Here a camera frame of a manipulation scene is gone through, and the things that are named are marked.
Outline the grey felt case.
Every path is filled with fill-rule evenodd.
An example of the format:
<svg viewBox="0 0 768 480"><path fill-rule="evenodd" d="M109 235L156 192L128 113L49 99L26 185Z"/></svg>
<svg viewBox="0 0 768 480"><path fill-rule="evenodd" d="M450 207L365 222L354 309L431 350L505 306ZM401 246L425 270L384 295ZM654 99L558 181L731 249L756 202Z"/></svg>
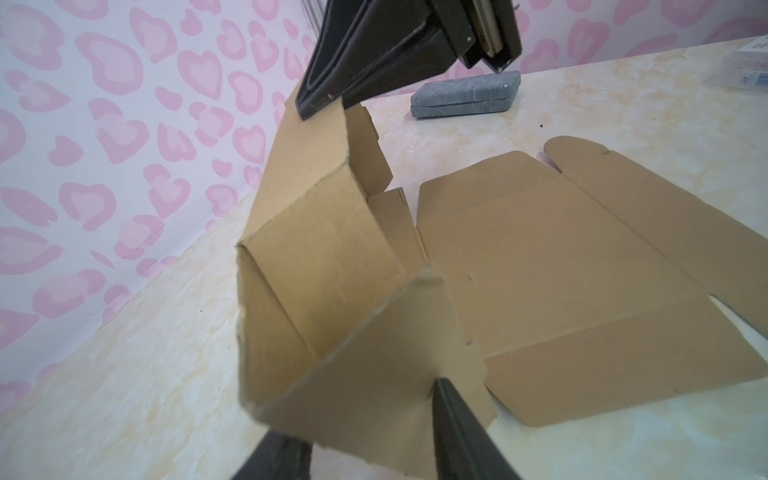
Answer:
<svg viewBox="0 0 768 480"><path fill-rule="evenodd" d="M417 119L505 112L520 83L519 71L430 82L411 96L410 112Z"/></svg>

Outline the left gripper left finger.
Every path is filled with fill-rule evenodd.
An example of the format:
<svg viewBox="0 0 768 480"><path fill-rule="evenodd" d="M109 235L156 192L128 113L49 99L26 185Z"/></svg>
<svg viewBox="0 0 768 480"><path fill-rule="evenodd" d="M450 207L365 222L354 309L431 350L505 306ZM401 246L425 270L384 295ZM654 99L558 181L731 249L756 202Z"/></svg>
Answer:
<svg viewBox="0 0 768 480"><path fill-rule="evenodd" d="M269 430L232 480L309 480L311 443Z"/></svg>

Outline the brown cardboard box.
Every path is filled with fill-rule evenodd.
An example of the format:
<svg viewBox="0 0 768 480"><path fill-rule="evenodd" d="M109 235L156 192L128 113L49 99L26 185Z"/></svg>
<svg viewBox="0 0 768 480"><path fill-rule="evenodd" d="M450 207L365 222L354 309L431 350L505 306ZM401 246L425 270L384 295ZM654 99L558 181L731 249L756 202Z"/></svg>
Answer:
<svg viewBox="0 0 768 480"><path fill-rule="evenodd" d="M411 212L363 106L288 103L237 245L257 421L436 477L435 381L542 427L760 379L767 241L581 138L425 182Z"/></svg>

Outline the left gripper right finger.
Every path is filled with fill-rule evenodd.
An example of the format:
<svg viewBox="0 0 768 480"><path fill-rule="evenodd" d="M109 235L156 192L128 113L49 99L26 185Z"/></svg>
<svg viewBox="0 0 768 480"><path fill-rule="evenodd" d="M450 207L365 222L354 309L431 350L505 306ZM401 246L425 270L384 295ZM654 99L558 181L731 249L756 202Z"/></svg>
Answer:
<svg viewBox="0 0 768 480"><path fill-rule="evenodd" d="M435 382L432 418L439 480L521 480L448 378Z"/></svg>

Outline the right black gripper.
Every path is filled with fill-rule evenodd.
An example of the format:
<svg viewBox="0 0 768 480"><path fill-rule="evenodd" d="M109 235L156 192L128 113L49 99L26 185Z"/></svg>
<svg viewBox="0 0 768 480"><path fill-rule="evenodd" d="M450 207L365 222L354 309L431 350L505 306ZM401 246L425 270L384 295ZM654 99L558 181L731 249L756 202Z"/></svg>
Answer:
<svg viewBox="0 0 768 480"><path fill-rule="evenodd" d="M522 55L510 0L329 1L296 96L307 120L445 72L457 59L500 73Z"/></svg>

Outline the small clear plastic box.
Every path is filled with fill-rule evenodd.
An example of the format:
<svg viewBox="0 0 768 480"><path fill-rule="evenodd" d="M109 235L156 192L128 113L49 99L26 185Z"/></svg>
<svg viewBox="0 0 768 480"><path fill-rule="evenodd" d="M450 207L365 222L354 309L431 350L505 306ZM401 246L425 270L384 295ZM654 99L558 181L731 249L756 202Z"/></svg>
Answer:
<svg viewBox="0 0 768 480"><path fill-rule="evenodd" d="M718 85L767 91L767 36L761 36L726 55L715 76Z"/></svg>

